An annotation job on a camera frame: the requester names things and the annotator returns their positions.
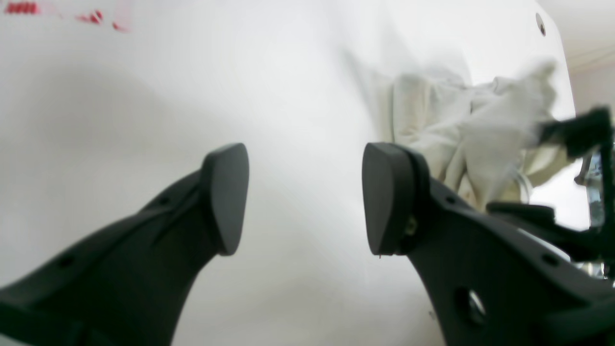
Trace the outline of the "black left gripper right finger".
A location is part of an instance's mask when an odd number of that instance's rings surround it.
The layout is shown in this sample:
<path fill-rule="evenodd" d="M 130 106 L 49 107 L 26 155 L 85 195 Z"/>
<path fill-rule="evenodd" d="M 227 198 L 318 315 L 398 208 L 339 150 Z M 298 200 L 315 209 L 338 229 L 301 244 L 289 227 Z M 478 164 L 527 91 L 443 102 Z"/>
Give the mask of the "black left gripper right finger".
<path fill-rule="evenodd" d="M 535 226 L 482 214 L 430 176 L 417 152 L 367 144 L 367 237 L 406 256 L 449 346 L 612 346 L 614 289 L 528 237 Z"/>

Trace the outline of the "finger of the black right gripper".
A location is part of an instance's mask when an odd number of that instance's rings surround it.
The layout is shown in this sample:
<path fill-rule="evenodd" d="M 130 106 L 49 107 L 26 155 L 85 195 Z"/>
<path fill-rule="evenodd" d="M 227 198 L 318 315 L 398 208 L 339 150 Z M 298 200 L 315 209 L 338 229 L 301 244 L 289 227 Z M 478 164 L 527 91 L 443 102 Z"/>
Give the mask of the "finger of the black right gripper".
<path fill-rule="evenodd" d="M 595 107 L 564 121 L 542 123 L 538 145 L 563 148 L 569 159 L 613 148 L 614 127 L 609 107 Z"/>
<path fill-rule="evenodd" d="M 584 231 L 573 230 L 556 223 L 555 210 L 542 205 L 490 202 L 486 212 L 551 243 L 573 261 L 614 261 L 613 228 L 591 226 Z"/>

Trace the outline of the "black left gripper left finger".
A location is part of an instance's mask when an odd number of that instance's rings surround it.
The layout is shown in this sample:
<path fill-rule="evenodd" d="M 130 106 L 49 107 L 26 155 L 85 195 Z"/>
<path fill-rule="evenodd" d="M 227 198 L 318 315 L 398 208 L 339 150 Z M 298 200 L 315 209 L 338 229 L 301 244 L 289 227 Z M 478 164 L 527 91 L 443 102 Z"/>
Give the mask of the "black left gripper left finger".
<path fill-rule="evenodd" d="M 249 182 L 244 144 L 142 210 L 1 289 L 1 334 L 29 346 L 169 346 L 199 272 L 240 243 Z"/>

